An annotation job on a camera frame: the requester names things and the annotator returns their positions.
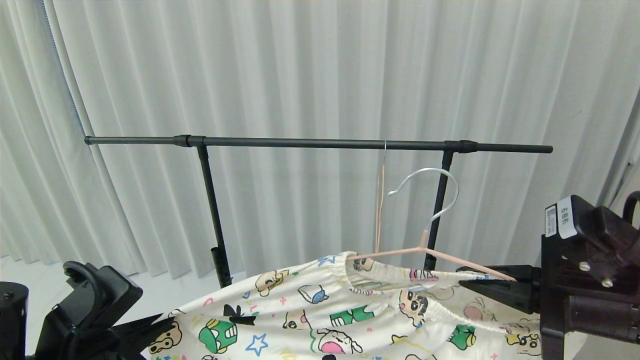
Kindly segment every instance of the screw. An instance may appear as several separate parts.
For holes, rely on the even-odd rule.
[[[591,265],[589,265],[589,263],[588,263],[588,262],[586,262],[586,261],[581,261],[581,262],[578,264],[578,267],[580,267],[580,270],[582,270],[582,271],[589,271],[589,270],[591,270]]]

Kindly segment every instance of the pink clothes hanger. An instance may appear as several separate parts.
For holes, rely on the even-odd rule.
[[[456,193],[455,193],[455,195],[453,197],[453,201],[449,205],[447,205],[446,208],[440,210],[438,213],[436,213],[435,215],[433,215],[429,219],[429,223],[427,224],[427,227],[422,232],[422,237],[420,238],[420,243],[418,244],[418,246],[417,247],[412,247],[412,248],[409,248],[409,249],[377,252],[375,254],[369,254],[369,255],[350,256],[350,257],[348,257],[348,259],[349,260],[356,260],[356,259],[365,259],[365,258],[375,258],[375,257],[378,257],[378,256],[384,256],[384,255],[397,255],[397,254],[409,254],[411,252],[422,252],[422,253],[426,253],[426,254],[431,254],[433,256],[437,256],[437,257],[439,257],[441,259],[452,261],[454,263],[457,263],[457,264],[460,264],[460,265],[463,265],[463,266],[468,266],[470,268],[482,271],[482,272],[484,272],[486,274],[494,275],[494,276],[499,277],[501,279],[505,279],[505,280],[509,280],[509,281],[516,281],[515,278],[513,278],[511,276],[508,276],[508,275],[505,275],[505,274],[503,274],[501,272],[498,272],[496,270],[489,269],[486,266],[478,265],[478,264],[472,263],[472,262],[467,261],[467,260],[456,258],[455,256],[451,256],[451,255],[445,254],[443,252],[432,250],[432,249],[429,249],[429,248],[424,246],[424,244],[426,243],[426,240],[427,240],[427,234],[429,233],[429,229],[431,228],[431,223],[433,223],[433,221],[435,219],[439,218],[440,216],[442,216],[442,214],[446,213],[449,209],[451,209],[451,207],[453,207],[453,204],[455,204],[456,200],[458,200],[458,193],[460,192],[460,188],[458,187],[458,182],[453,177],[453,175],[451,175],[450,172],[448,172],[446,170],[443,170],[441,168],[422,168],[420,170],[412,172],[409,176],[407,176],[402,181],[402,183],[400,183],[400,186],[398,186],[397,189],[395,189],[393,191],[390,191],[388,193],[389,196],[397,194],[402,189],[404,184],[406,184],[412,177],[414,177],[417,174],[420,174],[422,172],[439,172],[439,173],[447,176],[456,185]]]

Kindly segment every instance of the white floor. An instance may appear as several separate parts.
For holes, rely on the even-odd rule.
[[[27,265],[22,261],[14,262],[10,258],[0,259],[0,263],[2,281],[19,282],[29,288],[26,345],[27,354],[33,354],[44,316],[53,305],[71,292],[71,287],[65,282],[67,278],[62,271],[61,263],[49,266],[41,263]],[[194,273],[173,280],[168,274],[156,277],[138,274],[130,278],[143,288],[144,295],[119,323],[162,313],[220,288],[215,272],[200,279],[197,279]],[[244,278],[244,274],[237,274],[234,276],[234,282]],[[590,336],[574,359],[613,359],[612,354],[615,354],[616,360],[640,360],[640,346]]]

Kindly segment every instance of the vertical rack pole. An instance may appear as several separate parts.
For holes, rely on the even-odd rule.
[[[207,188],[207,198],[209,199],[209,209],[211,210],[211,219],[213,220],[213,231],[216,234],[217,247],[211,249],[213,263],[216,265],[216,274],[220,288],[231,285],[231,271],[229,270],[229,262],[227,259],[227,250],[225,248],[225,240],[222,237],[222,225],[220,224],[220,213],[218,212],[218,203],[216,202],[216,192],[213,188],[213,178],[211,176],[211,166],[209,165],[209,152],[206,145],[199,145],[198,157],[200,158],[200,166],[202,167],[202,175],[204,176],[204,185]]]
[[[453,150],[445,150],[442,153],[442,168],[446,171],[451,169],[451,162],[453,161]],[[447,192],[447,180],[449,178],[440,174],[440,182],[438,183],[438,192],[436,193],[436,204],[433,208],[433,214],[435,215],[440,210],[442,210],[442,205],[444,204],[444,195]],[[440,226],[440,218],[431,223],[431,229],[429,230],[429,241],[427,243],[427,248],[433,249],[436,246],[436,237],[438,236],[438,226]],[[436,257],[427,254],[424,257],[424,269],[425,270],[434,270],[436,267]]]

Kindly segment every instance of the blue star print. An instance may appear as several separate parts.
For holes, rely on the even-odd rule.
[[[325,256],[323,258],[319,258],[318,266],[322,266],[327,261],[330,262],[331,264],[335,264],[335,256]]]
[[[253,341],[251,341],[251,344],[249,344],[249,346],[247,346],[245,350],[246,351],[253,350],[253,351],[255,351],[255,355],[256,356],[260,356],[260,353],[262,352],[262,349],[266,348],[266,347],[269,347],[269,344],[267,344],[264,341],[264,338],[266,336],[267,336],[267,334],[262,334],[260,336],[253,335]],[[255,343],[256,340],[260,340],[259,347],[256,347],[256,343]]]

